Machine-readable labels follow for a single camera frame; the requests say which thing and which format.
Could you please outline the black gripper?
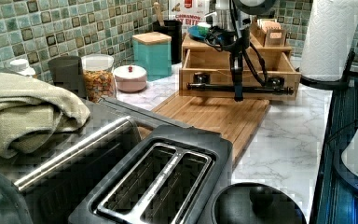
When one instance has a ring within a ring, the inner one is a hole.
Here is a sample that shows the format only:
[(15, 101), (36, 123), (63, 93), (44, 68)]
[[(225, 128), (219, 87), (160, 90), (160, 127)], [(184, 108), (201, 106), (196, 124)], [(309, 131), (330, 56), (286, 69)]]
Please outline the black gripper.
[(239, 34), (234, 32), (223, 32), (219, 37), (223, 51), (230, 52), (230, 72), (234, 88), (234, 100), (240, 102), (242, 95), (242, 71), (243, 62), (240, 52), (246, 51), (250, 47), (250, 31), (248, 28), (240, 30)]

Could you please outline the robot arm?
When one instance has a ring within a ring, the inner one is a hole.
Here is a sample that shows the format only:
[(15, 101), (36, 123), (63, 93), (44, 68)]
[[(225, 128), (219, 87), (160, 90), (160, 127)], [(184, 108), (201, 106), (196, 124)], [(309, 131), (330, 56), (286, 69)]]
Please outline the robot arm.
[[(269, 75), (266, 70), (265, 60), (255, 49), (250, 41), (251, 16), (260, 15), (268, 12), (276, 0), (216, 0), (216, 10), (222, 10), (228, 15), (230, 28), (222, 28), (214, 25), (209, 35), (212, 39), (213, 47), (218, 51), (229, 53), (229, 69), (232, 79), (231, 90), (234, 92), (234, 100), (243, 100), (243, 93), (250, 89), (242, 85), (243, 63), (251, 71), (257, 82), (265, 87), (269, 82)], [(250, 60), (247, 49), (254, 50), (261, 65), (263, 78), (261, 78)]]

